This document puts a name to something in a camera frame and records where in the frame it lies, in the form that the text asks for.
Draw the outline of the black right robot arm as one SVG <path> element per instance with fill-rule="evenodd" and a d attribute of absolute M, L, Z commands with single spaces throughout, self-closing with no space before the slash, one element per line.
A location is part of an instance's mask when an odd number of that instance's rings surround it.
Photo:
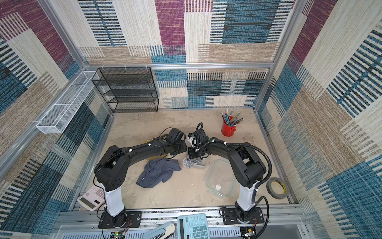
<path fill-rule="evenodd" d="M 216 137 L 209 138 L 202 129 L 189 133 L 188 156 L 191 159 L 203 155 L 218 155 L 229 161 L 233 174 L 240 184 L 240 192 L 235 202 L 236 220 L 249 222 L 256 213 L 259 200 L 256 193 L 272 174 L 273 166 L 270 158 L 260 148 L 245 143 L 228 143 Z"/>

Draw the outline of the yellow lunch box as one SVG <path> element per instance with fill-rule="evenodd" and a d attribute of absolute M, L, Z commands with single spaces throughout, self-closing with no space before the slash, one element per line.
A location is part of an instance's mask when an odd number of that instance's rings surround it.
<path fill-rule="evenodd" d="M 145 140 L 142 142 L 142 144 L 148 144 L 150 142 L 152 142 L 155 138 L 152 138 L 152 139 L 149 139 L 149 140 Z"/>

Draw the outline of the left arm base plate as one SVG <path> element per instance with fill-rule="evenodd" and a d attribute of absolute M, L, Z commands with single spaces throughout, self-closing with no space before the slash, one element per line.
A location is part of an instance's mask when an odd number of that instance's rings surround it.
<path fill-rule="evenodd" d="M 141 217 L 141 211 L 122 211 L 115 217 L 105 211 L 101 215 L 98 229 L 139 228 Z"/>

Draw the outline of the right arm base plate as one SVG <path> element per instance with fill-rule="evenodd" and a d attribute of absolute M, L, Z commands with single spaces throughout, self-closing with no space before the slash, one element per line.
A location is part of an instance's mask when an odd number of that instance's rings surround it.
<path fill-rule="evenodd" d="M 219 214 L 225 225 L 265 223 L 264 214 L 260 207 L 253 207 L 249 211 L 243 211 L 240 207 L 222 207 L 219 209 Z"/>

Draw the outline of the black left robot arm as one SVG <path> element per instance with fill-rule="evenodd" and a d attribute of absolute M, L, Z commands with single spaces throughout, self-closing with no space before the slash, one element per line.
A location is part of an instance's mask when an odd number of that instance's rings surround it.
<path fill-rule="evenodd" d="M 168 134 L 153 138 L 147 143 L 130 147 L 113 145 L 108 148 L 94 169 L 94 183 L 104 192 L 105 215 L 118 228 L 126 221 L 126 209 L 122 201 L 121 185 L 124 183 L 128 168 L 135 163 L 154 156 L 176 156 L 187 151 L 185 134 L 177 128 L 171 128 Z"/>

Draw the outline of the clear lid green rim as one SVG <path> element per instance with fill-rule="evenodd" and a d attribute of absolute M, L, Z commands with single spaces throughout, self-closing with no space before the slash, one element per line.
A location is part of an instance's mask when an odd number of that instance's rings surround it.
<path fill-rule="evenodd" d="M 234 195 L 236 185 L 236 178 L 229 161 L 217 159 L 206 179 L 208 192 L 217 197 L 227 198 Z"/>

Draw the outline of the grey striped cloth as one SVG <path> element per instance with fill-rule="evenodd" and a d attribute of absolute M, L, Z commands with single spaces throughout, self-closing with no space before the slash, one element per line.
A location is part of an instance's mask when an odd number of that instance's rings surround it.
<path fill-rule="evenodd" d="M 202 162 L 203 161 L 200 158 L 186 158 L 183 163 L 185 167 L 191 168 L 193 165 L 202 166 Z"/>

